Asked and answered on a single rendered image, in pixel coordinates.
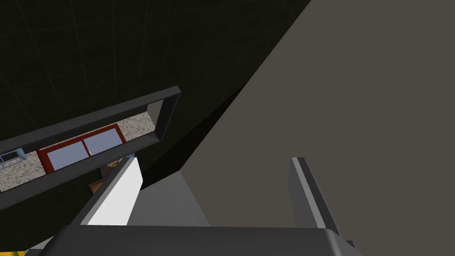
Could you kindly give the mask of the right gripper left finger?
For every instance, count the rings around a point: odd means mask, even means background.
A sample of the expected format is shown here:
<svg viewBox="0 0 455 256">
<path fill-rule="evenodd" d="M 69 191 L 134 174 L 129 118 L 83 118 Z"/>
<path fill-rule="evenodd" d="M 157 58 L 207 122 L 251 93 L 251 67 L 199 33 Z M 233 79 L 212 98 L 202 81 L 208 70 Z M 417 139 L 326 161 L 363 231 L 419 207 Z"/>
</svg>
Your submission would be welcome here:
<svg viewBox="0 0 455 256">
<path fill-rule="evenodd" d="M 137 158 L 123 158 L 71 224 L 126 225 L 142 184 Z"/>
</svg>

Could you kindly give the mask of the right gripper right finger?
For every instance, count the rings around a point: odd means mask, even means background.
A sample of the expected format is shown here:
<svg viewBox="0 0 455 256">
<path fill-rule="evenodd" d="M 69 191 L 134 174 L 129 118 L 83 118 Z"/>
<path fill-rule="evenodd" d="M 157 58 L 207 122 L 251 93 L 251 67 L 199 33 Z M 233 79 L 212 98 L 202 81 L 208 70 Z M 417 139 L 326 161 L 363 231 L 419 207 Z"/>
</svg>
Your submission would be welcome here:
<svg viewBox="0 0 455 256">
<path fill-rule="evenodd" d="M 288 188 L 296 226 L 328 229 L 341 235 L 313 172 L 303 157 L 292 157 Z"/>
</svg>

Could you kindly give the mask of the red framed window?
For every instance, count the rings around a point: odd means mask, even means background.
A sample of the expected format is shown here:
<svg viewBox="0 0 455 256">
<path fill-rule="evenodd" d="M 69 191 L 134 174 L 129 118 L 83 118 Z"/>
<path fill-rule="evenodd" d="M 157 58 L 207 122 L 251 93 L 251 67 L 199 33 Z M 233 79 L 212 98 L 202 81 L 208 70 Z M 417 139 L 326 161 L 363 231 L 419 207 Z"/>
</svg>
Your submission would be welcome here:
<svg viewBox="0 0 455 256">
<path fill-rule="evenodd" d="M 44 149 L 37 149 L 36 153 L 45 173 L 52 173 L 126 142 L 120 127 L 114 123 Z"/>
</svg>

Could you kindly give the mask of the pale blue framed window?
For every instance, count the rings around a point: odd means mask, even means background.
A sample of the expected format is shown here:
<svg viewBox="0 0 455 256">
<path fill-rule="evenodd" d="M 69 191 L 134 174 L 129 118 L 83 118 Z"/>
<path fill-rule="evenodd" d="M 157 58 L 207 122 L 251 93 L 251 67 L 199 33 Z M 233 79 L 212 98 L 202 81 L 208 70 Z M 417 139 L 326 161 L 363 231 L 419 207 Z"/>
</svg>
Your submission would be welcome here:
<svg viewBox="0 0 455 256">
<path fill-rule="evenodd" d="M 3 153 L 0 155 L 0 170 L 18 164 L 26 159 L 27 159 L 26 154 L 24 153 L 22 148 L 18 148 L 16 150 Z"/>
</svg>

